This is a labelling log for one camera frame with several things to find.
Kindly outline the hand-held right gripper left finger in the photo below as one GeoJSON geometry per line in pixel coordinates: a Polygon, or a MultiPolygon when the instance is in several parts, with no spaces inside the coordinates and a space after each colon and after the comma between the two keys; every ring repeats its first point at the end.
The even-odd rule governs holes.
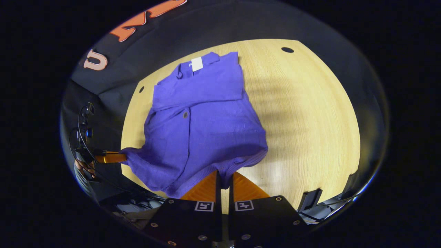
{"type": "Polygon", "coordinates": [[[168,198],[145,234],[166,248],[212,248],[222,240],[219,172],[210,173],[181,198],[168,198]]]}

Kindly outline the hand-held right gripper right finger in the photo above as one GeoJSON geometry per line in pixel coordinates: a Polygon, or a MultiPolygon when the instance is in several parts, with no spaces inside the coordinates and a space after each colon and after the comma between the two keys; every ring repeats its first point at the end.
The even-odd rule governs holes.
{"type": "Polygon", "coordinates": [[[235,172],[229,187],[228,236],[236,248],[293,248],[310,231],[284,196],[270,196],[235,172]]]}

